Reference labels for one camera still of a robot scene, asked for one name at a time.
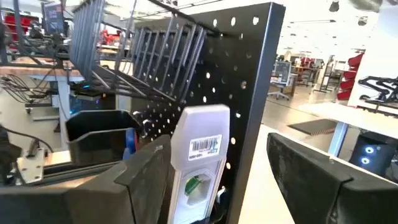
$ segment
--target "wire basket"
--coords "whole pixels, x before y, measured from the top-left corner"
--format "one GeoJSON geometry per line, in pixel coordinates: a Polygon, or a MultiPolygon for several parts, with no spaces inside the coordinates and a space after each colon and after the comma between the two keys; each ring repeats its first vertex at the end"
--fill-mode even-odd
{"type": "Polygon", "coordinates": [[[80,4],[73,10],[75,32],[70,60],[91,88],[148,100],[182,102],[195,74],[206,36],[218,31],[168,5],[149,1],[169,11],[167,30],[135,29],[135,1],[111,66],[109,63],[101,66],[100,57],[104,0],[80,4]]]}

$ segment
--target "barcode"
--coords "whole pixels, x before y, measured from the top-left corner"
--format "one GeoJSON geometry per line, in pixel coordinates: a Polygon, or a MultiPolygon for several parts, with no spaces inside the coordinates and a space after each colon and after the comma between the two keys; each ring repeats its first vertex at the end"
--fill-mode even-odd
{"type": "Polygon", "coordinates": [[[219,137],[213,137],[208,139],[199,139],[192,143],[192,151],[199,151],[199,150],[209,150],[213,149],[217,146],[219,137]]]}

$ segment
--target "blue light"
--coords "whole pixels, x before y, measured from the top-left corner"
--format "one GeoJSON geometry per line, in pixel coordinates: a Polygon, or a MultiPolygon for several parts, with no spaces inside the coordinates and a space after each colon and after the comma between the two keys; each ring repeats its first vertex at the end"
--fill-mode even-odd
{"type": "Polygon", "coordinates": [[[362,162],[363,164],[369,164],[371,161],[370,161],[368,158],[362,158],[362,159],[361,159],[361,162],[362,162]]]}
{"type": "Polygon", "coordinates": [[[374,152],[374,149],[372,147],[366,147],[365,152],[368,154],[372,154],[374,152]]]}

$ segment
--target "white wall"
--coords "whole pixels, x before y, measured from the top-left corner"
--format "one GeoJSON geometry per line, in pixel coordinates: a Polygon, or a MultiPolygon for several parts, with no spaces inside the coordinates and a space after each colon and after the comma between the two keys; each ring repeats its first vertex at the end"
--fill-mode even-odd
{"type": "Polygon", "coordinates": [[[377,92],[358,85],[358,80],[367,77],[398,77],[398,6],[382,7],[379,20],[362,59],[356,84],[349,99],[349,106],[363,105],[361,95],[375,96],[377,92]]]}

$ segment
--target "blue object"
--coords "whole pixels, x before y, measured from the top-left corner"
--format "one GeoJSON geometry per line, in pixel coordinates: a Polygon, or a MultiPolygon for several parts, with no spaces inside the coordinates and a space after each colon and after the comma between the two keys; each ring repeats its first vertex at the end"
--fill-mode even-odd
{"type": "Polygon", "coordinates": [[[126,148],[123,152],[123,159],[129,159],[136,152],[136,130],[129,128],[126,130],[126,148]]]}

